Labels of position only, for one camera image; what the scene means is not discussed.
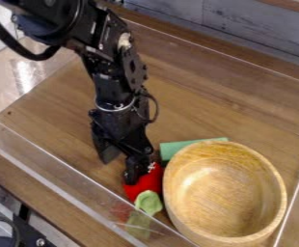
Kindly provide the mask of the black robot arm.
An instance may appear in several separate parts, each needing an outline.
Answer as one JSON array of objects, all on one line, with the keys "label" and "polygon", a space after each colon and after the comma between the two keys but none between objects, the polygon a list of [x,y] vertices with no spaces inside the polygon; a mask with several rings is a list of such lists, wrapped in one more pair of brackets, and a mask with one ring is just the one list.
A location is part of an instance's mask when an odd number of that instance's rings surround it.
[{"label": "black robot arm", "polygon": [[154,153],[146,135],[152,96],[127,22],[95,0],[0,0],[0,5],[28,37],[80,56],[95,86],[94,146],[103,163],[127,156],[124,182],[136,184]]}]

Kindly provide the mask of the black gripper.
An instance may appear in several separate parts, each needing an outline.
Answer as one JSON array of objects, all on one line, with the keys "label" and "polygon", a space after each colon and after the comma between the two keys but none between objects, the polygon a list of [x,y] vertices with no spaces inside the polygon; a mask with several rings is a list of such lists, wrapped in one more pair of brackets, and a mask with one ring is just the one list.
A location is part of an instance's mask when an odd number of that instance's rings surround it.
[{"label": "black gripper", "polygon": [[135,185],[148,174],[154,148],[146,135],[150,120],[150,102],[146,96],[135,96],[127,102],[96,100],[90,111],[92,139],[99,158],[112,162],[123,152],[126,159],[124,182]]}]

